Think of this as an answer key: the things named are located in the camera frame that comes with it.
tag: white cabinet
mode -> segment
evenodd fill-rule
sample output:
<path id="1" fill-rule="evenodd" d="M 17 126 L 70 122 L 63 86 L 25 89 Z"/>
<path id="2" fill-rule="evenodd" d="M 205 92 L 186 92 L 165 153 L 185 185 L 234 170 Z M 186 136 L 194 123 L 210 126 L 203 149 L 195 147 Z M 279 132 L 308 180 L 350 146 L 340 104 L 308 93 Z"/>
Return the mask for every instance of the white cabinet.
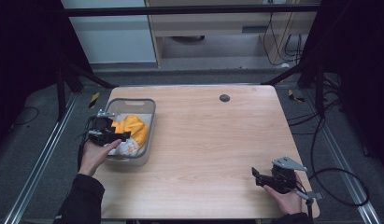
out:
<path id="1" fill-rule="evenodd" d="M 65 8 L 144 7 L 144 0 L 62 0 Z M 92 68 L 156 63 L 147 16 L 70 18 Z"/>
<path id="2" fill-rule="evenodd" d="M 266 0 L 145 0 L 148 7 L 171 6 L 230 6 L 261 5 Z M 311 4 L 320 0 L 276 0 L 277 4 Z M 273 63 L 281 62 L 279 53 L 287 37 L 292 34 L 308 34 L 316 12 L 276 13 L 224 13 L 152 15 L 150 27 L 155 40 L 156 58 L 161 61 L 163 42 L 166 36 L 183 35 L 242 35 L 254 28 L 256 35 L 264 36 L 264 47 Z"/>

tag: metal frame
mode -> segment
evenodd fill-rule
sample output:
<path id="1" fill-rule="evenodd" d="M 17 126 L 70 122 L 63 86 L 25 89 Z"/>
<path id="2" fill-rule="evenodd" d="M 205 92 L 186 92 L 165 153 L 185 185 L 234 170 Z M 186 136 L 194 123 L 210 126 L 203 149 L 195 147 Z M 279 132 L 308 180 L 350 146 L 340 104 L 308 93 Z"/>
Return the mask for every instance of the metal frame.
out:
<path id="1" fill-rule="evenodd" d="M 209 14 L 209 13 L 269 13 L 269 12 L 308 12 L 318 11 L 323 6 L 320 4 L 296 5 L 235 5 L 235 6 L 197 6 L 197 7 L 117 7 L 117 8 L 83 8 L 65 10 L 44 10 L 43 13 L 53 16 L 67 17 L 97 17 L 97 16 L 134 16 L 134 15 L 165 15 L 165 14 Z M 47 144 L 45 145 L 36 165 L 26 181 L 17 201 L 8 212 L 4 223 L 17 224 L 36 190 L 36 186 L 50 160 L 64 127 L 69 120 L 78 98 L 77 93 L 72 93 L 64 117 L 57 122 Z"/>
<path id="2" fill-rule="evenodd" d="M 281 5 L 232 5 L 232 6 L 185 6 L 185 7 L 108 7 L 72 8 L 65 10 L 42 10 L 40 13 L 67 17 L 136 16 L 167 14 L 209 14 L 209 13 L 256 13 L 256 12 L 308 12 L 318 11 L 321 4 Z"/>

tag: wire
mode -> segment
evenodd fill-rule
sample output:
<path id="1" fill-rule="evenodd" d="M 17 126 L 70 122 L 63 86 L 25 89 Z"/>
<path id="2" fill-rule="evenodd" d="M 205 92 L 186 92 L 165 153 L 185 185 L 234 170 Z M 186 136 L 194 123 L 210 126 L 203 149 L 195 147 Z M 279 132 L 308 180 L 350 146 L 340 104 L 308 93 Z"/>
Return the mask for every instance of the wire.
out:
<path id="1" fill-rule="evenodd" d="M 287 41 L 285 42 L 285 47 L 284 47 L 284 52 L 286 55 L 288 56 L 295 56 L 296 54 L 290 54 L 289 52 L 303 52 L 300 48 L 301 46 L 299 46 L 299 43 L 302 41 L 302 35 L 299 35 L 299 41 L 298 41 L 298 47 L 296 49 L 287 49 L 288 48 L 288 45 L 290 43 L 290 40 L 291 40 L 291 37 L 292 35 L 288 35 L 288 38 L 287 38 Z"/>
<path id="2" fill-rule="evenodd" d="M 339 100 L 333 100 L 331 103 L 329 103 L 328 105 L 326 105 L 324 107 L 324 110 L 328 110 L 328 109 L 332 108 L 332 106 L 337 105 L 338 103 L 339 103 Z M 292 118 L 292 119 L 287 119 L 287 120 L 301 119 L 301 118 L 309 116 L 307 119 L 301 120 L 301 121 L 293 123 L 293 124 L 289 124 L 289 126 L 291 127 L 291 126 L 296 126 L 296 125 L 305 123 L 305 122 L 315 118 L 318 114 L 319 113 L 315 112 L 315 113 L 306 114 L 306 115 L 302 115 L 302 116 L 299 116 L 299 117 L 296 117 L 296 118 Z"/>
<path id="3" fill-rule="evenodd" d="M 312 135 L 314 133 L 292 133 L 294 135 Z"/>
<path id="4" fill-rule="evenodd" d="M 299 39 L 297 41 L 296 56 L 294 57 L 294 59 L 296 60 L 295 65 L 297 65 L 300 62 L 300 59 L 302 58 L 303 51 L 301 50 L 301 48 L 302 48 L 302 35 L 299 35 Z"/>
<path id="5" fill-rule="evenodd" d="M 330 78 L 328 78 L 327 76 L 323 76 L 323 78 L 328 83 L 327 85 L 330 86 L 331 88 L 335 90 L 340 89 L 340 80 L 338 79 L 338 76 L 337 76 L 337 83 L 331 80 Z"/>
<path id="6" fill-rule="evenodd" d="M 322 130 L 323 128 L 323 124 L 321 126 L 319 126 L 319 131 Z M 292 133 L 292 134 L 300 134 L 300 135 L 312 135 L 312 134 L 315 134 L 315 132 L 313 133 Z"/>
<path id="7" fill-rule="evenodd" d="M 24 110 L 25 109 L 34 109 L 36 111 L 36 114 L 35 114 L 35 116 L 33 118 L 31 118 L 31 119 L 29 119 L 29 120 L 27 120 L 25 122 L 14 123 L 14 125 L 24 125 L 24 124 L 30 123 L 30 122 L 32 122 L 32 120 L 36 119 L 37 116 L 39 115 L 39 110 L 36 107 L 34 107 L 34 106 L 26 106 L 23 109 Z"/>
<path id="8" fill-rule="evenodd" d="M 338 94 L 339 94 L 338 91 L 327 91 L 327 92 L 325 92 L 322 96 L 325 97 L 326 95 L 328 95 L 328 94 L 330 94 L 330 93 L 332 93 L 332 94 L 334 94 L 334 95 L 336 95 L 336 96 L 338 96 Z"/>
<path id="9" fill-rule="evenodd" d="M 297 181 L 297 180 L 296 180 L 296 182 L 297 182 L 297 184 L 300 185 L 300 187 L 299 187 L 299 186 L 297 186 L 297 184 L 296 184 L 296 188 L 297 188 L 297 190 L 303 192 L 304 194 L 307 194 L 307 190 L 305 189 L 305 186 L 303 186 L 303 184 L 300 183 L 300 181 Z"/>
<path id="10" fill-rule="evenodd" d="M 273 20 L 273 12 L 270 13 L 270 20 L 269 20 L 269 22 L 268 22 L 268 24 L 267 24 L 266 32 L 265 32 L 264 35 L 263 35 L 263 48 L 264 48 L 264 51 L 265 51 L 265 53 L 266 53 L 266 55 L 267 55 L 268 62 L 270 62 L 271 65 L 281 65 L 281 64 L 283 64 L 283 63 L 289 63 L 289 62 L 292 62 L 292 60 L 288 60 L 288 59 L 284 59 L 284 58 L 282 58 L 282 56 L 281 56 L 281 54 L 280 54 L 280 52 L 279 52 L 277 39 L 276 39 L 276 36 L 274 35 L 274 30 L 273 30 L 273 23 L 272 23 L 272 20 Z M 268 30 L 269 30 L 269 27 L 270 27 L 270 29 L 271 29 L 271 33 L 272 33 L 272 35 L 273 35 L 274 43 L 276 44 L 277 54 L 278 54 L 279 58 L 280 58 L 282 61 L 284 61 L 284 62 L 282 62 L 282 63 L 272 63 L 272 62 L 270 61 L 270 57 L 269 57 L 269 55 L 268 55 L 267 48 L 265 47 L 265 37 L 266 37 L 266 34 L 267 34 Z"/>
<path id="11" fill-rule="evenodd" d="M 81 138 L 81 144 L 84 145 L 86 142 L 87 142 L 87 132 L 90 130 L 90 123 L 92 122 L 92 120 L 95 118 L 96 116 L 95 115 L 92 115 L 90 116 L 88 119 L 87 119 L 87 122 L 86 122 L 86 125 L 84 127 L 84 132 L 82 134 L 82 138 Z"/>
<path id="12" fill-rule="evenodd" d="M 315 146 L 315 143 L 316 143 L 316 140 L 317 140 L 317 135 L 318 135 L 318 132 L 320 131 L 320 125 L 321 123 L 325 121 L 325 117 L 321 117 L 320 118 L 320 121 L 319 121 L 319 124 L 316 128 L 316 131 L 314 133 L 314 137 L 313 137 L 313 141 L 312 141 L 312 144 L 311 144 L 311 150 L 310 150 L 310 162 L 311 162 L 311 170 L 312 170 L 312 173 L 313 175 L 311 177 L 309 177 L 308 179 L 311 180 L 312 178 L 315 177 L 315 179 L 317 180 L 317 182 L 320 184 L 320 186 L 329 194 L 331 195 L 335 200 L 337 200 L 338 202 L 342 203 L 342 204 L 345 204 L 345 205 L 348 205 L 348 206 L 351 206 L 351 207 L 358 207 L 358 206 L 363 206 L 365 204 L 367 204 L 369 202 L 369 199 L 370 199 L 370 196 L 369 196 L 369 189 L 366 187 L 366 185 L 361 181 L 361 179 L 356 176 L 355 174 L 351 173 L 350 171 L 347 171 L 347 170 L 344 170 L 344 169 L 340 169 L 340 168 L 325 168 L 325 169 L 322 169 L 322 170 L 319 170 L 316 172 L 315 170 L 315 165 L 314 165 L 314 146 Z M 349 202 L 346 202 L 338 197 L 336 197 L 333 193 L 331 193 L 327 188 L 325 188 L 325 186 L 322 184 L 322 182 L 320 181 L 318 175 L 323 173 L 323 172 L 328 172 L 328 171 L 337 171 L 337 172 L 344 172 L 348 175 L 351 175 L 353 176 L 355 179 L 357 179 L 361 185 L 363 186 L 363 190 L 365 191 L 365 194 L 366 194 L 366 199 L 362 202 L 362 203 L 349 203 Z"/>

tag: tabletop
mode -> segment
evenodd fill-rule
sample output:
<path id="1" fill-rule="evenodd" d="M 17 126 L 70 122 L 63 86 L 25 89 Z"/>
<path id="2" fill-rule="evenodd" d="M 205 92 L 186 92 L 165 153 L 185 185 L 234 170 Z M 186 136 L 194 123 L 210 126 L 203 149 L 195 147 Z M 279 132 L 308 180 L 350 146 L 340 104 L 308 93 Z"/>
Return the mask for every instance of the tabletop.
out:
<path id="1" fill-rule="evenodd" d="M 145 165 L 96 171 L 106 189 L 102 218 L 280 217 L 251 174 L 255 167 L 271 175 L 272 160 L 284 156 L 301 163 L 273 87 L 120 87 L 109 101 L 115 98 L 154 100 L 155 126 Z M 306 173 L 298 174 L 311 190 Z M 314 203 L 314 217 L 319 212 Z"/>

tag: black cable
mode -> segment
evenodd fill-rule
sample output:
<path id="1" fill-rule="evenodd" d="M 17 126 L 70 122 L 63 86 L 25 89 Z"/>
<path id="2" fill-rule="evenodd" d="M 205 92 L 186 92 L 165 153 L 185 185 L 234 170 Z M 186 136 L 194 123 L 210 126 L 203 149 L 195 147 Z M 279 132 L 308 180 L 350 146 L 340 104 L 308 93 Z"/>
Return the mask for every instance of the black cable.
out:
<path id="1" fill-rule="evenodd" d="M 288 45 L 290 43 L 291 36 L 292 35 L 288 35 L 287 41 L 285 42 L 285 46 L 284 46 L 284 52 L 285 52 L 286 55 L 294 57 L 294 56 L 296 56 L 296 54 L 290 54 L 289 52 L 296 52 L 296 53 L 298 53 L 298 52 L 303 52 L 303 51 L 300 50 L 301 46 L 299 46 L 299 42 L 298 42 L 298 47 L 296 49 L 288 49 Z"/>
<path id="2" fill-rule="evenodd" d="M 331 103 L 329 103 L 328 105 L 326 105 L 326 106 L 324 107 L 324 110 L 329 109 L 331 106 L 337 104 L 338 102 L 339 102 L 338 100 L 334 100 L 334 101 L 332 101 Z M 290 124 L 289 126 L 291 127 L 291 126 L 296 126 L 296 125 L 305 123 L 305 122 L 307 122 L 307 121 L 309 121 L 309 120 L 315 118 L 317 115 L 318 115 L 318 113 L 311 113 L 311 114 L 307 114 L 307 115 L 302 115 L 302 116 L 297 117 L 297 118 L 293 118 L 293 119 L 299 119 L 299 118 L 303 118 L 303 117 L 310 116 L 310 117 L 308 117 L 307 119 L 304 119 L 304 120 L 301 120 L 301 121 L 299 121 L 299 122 Z"/>
<path id="3" fill-rule="evenodd" d="M 314 165 L 314 146 L 315 146 L 315 143 L 316 143 L 316 139 L 317 139 L 317 135 L 318 135 L 318 132 L 319 132 L 319 126 L 321 125 L 321 123 L 325 121 L 325 117 L 321 117 L 320 118 L 320 121 L 319 121 L 319 124 L 316 128 L 316 131 L 314 133 L 314 137 L 313 137 L 313 141 L 312 141 L 312 144 L 311 144 L 311 150 L 310 150 L 310 162 L 311 162 L 311 170 L 312 170 L 312 173 L 313 175 L 311 177 L 309 177 L 308 179 L 311 180 L 312 178 L 316 178 L 317 182 L 320 184 L 320 186 L 329 194 L 331 195 L 335 200 L 337 200 L 338 202 L 342 203 L 342 204 L 345 204 L 345 205 L 348 205 L 348 206 L 351 206 L 351 207 L 358 207 L 358 206 L 363 206 L 365 204 L 367 204 L 369 202 L 369 199 L 370 199 L 370 196 L 369 196 L 369 189 L 366 187 L 366 185 L 361 181 L 361 179 L 356 176 L 355 174 L 351 173 L 350 171 L 347 171 L 347 170 L 344 170 L 344 169 L 340 169 L 340 168 L 325 168 L 325 169 L 322 169 L 322 170 L 319 170 L 316 172 L 315 170 L 315 165 Z M 322 184 L 322 182 L 320 181 L 318 175 L 323 173 L 323 172 L 328 172 L 328 171 L 337 171 L 337 172 L 344 172 L 348 175 L 351 175 L 353 176 L 355 179 L 357 179 L 361 185 L 363 186 L 363 190 L 365 191 L 365 194 L 366 194 L 366 199 L 362 202 L 362 203 L 348 203 L 344 200 L 341 200 L 340 198 L 336 197 L 333 193 L 331 193 L 327 188 L 324 187 L 324 185 Z"/>
<path id="4" fill-rule="evenodd" d="M 294 135 L 312 135 L 314 133 L 292 133 Z"/>
<path id="5" fill-rule="evenodd" d="M 322 128 L 323 128 L 323 124 L 319 127 L 319 130 L 318 130 L 318 132 L 320 131 L 320 130 L 322 130 Z M 292 133 L 292 134 L 300 134 L 300 135 L 312 135 L 312 134 L 315 134 L 316 133 L 316 131 L 315 132 L 313 132 L 313 133 Z"/>
<path id="6" fill-rule="evenodd" d="M 335 88 L 334 86 L 332 85 L 329 85 L 329 84 L 326 84 L 326 83 L 323 83 L 323 88 L 327 91 L 335 91 L 335 92 L 339 92 L 339 89 Z"/>
<path id="7" fill-rule="evenodd" d="M 327 94 L 334 94 L 336 95 L 337 97 L 339 96 L 339 92 L 338 91 L 326 91 L 322 96 L 325 97 Z"/>
<path id="8" fill-rule="evenodd" d="M 265 53 L 266 53 L 266 55 L 267 55 L 268 62 L 270 62 L 271 65 L 281 65 L 281 64 L 283 64 L 283 63 L 289 63 L 289 62 L 292 62 L 292 60 L 288 60 L 288 59 L 284 59 L 284 58 L 282 58 L 282 56 L 281 56 L 281 54 L 280 54 L 280 52 L 279 52 L 277 39 L 276 39 L 276 37 L 275 37 L 275 35 L 274 35 L 274 30 L 273 30 L 273 25 L 272 25 L 272 24 L 273 24 L 273 23 L 272 23 L 272 19 L 273 19 L 273 12 L 270 13 L 270 19 L 269 19 L 269 22 L 268 22 L 268 25 L 267 25 L 267 29 L 266 29 L 266 32 L 265 32 L 264 35 L 263 35 L 263 48 L 264 48 L 264 51 L 265 51 Z M 273 35 L 274 43 L 276 44 L 277 54 L 278 54 L 279 58 L 283 61 L 282 63 L 272 63 L 272 62 L 270 61 L 270 57 L 269 57 L 269 55 L 268 55 L 268 51 L 267 51 L 267 49 L 266 49 L 266 47 L 265 47 L 265 37 L 266 37 L 266 34 L 267 34 L 268 30 L 269 30 L 269 27 L 270 27 L 270 29 L 271 29 L 271 33 L 272 33 L 272 35 Z"/>
<path id="9" fill-rule="evenodd" d="M 86 122 L 86 125 L 84 127 L 84 133 L 83 133 L 83 137 L 81 138 L 81 144 L 84 146 L 84 144 L 87 142 L 88 139 L 86 139 L 87 137 L 87 132 L 89 131 L 89 127 L 90 127 L 90 123 L 92 122 L 92 120 L 95 118 L 96 116 L 95 115 L 92 115 L 90 116 L 88 119 L 87 119 L 87 122 Z"/>
<path id="10" fill-rule="evenodd" d="M 332 81 L 330 78 L 326 77 L 326 76 L 323 76 L 325 82 L 327 82 L 328 86 L 330 86 L 331 88 L 333 88 L 334 90 L 339 90 L 340 89 L 340 86 L 339 86 L 339 83 L 335 83 L 334 81 Z"/>
<path id="11" fill-rule="evenodd" d="M 308 210 L 308 217 L 310 218 L 310 222 L 311 223 L 314 223 L 314 218 L 313 218 L 313 202 L 314 202 L 314 199 L 307 199 L 306 200 L 306 205 L 307 205 L 307 210 Z"/>
<path id="12" fill-rule="evenodd" d="M 31 118 L 31 119 L 29 119 L 29 120 L 27 120 L 25 122 L 14 123 L 14 125 L 23 125 L 23 124 L 30 123 L 30 122 L 32 122 L 32 120 L 36 119 L 37 116 L 39 115 L 39 110 L 36 107 L 34 107 L 34 106 L 26 106 L 23 109 L 34 109 L 36 111 L 36 114 L 35 114 L 35 116 L 33 118 Z"/>
<path id="13" fill-rule="evenodd" d="M 347 5 L 344 7 L 340 15 L 336 18 L 336 20 L 330 25 L 330 27 L 324 32 L 324 34 L 321 36 L 321 38 L 317 41 L 315 46 L 311 49 L 310 52 L 307 53 L 307 56 L 305 57 L 305 60 L 302 61 L 302 63 L 299 63 L 297 66 L 294 66 L 290 68 L 288 71 L 282 73 L 281 75 L 274 77 L 268 81 L 263 82 L 263 85 L 276 85 L 279 83 L 279 81 L 293 75 L 296 72 L 300 72 L 300 70 L 303 70 L 308 64 L 313 63 L 315 59 L 317 59 L 319 54 L 316 54 L 316 51 L 320 51 L 320 48 L 324 46 L 325 40 L 330 39 L 331 35 L 334 32 L 334 28 L 337 25 L 337 23 L 343 18 L 343 16 L 346 14 L 347 9 L 349 8 L 349 5 L 352 1 L 348 1 Z"/>
<path id="14" fill-rule="evenodd" d="M 303 186 L 303 184 L 300 183 L 300 182 L 297 181 L 297 180 L 296 180 L 296 182 L 297 182 L 297 184 L 300 185 L 300 187 L 299 187 L 299 186 L 297 186 L 297 184 L 296 184 L 296 188 L 297 188 L 297 190 L 299 190 L 300 192 L 303 192 L 304 194 L 307 194 L 307 190 L 305 189 L 305 186 Z"/>
<path id="15" fill-rule="evenodd" d="M 300 59 L 302 58 L 303 51 L 301 50 L 301 48 L 302 48 L 302 35 L 299 35 L 299 40 L 297 41 L 296 57 L 295 57 L 296 64 L 298 64 L 300 62 Z"/>

